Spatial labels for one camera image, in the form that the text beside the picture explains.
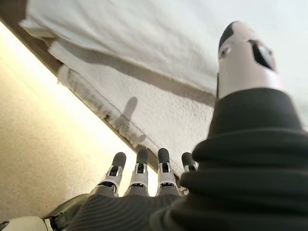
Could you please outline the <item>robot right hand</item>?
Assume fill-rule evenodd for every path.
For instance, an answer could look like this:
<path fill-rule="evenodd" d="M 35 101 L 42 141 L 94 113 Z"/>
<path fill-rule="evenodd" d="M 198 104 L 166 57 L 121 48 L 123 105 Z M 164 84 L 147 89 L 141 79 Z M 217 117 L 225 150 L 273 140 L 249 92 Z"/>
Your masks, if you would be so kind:
<path fill-rule="evenodd" d="M 166 186 L 156 198 L 111 198 L 98 188 L 70 231 L 305 231 L 308 136 L 272 51 L 232 22 L 218 47 L 216 104 L 208 137 L 182 174 L 187 196 Z"/>

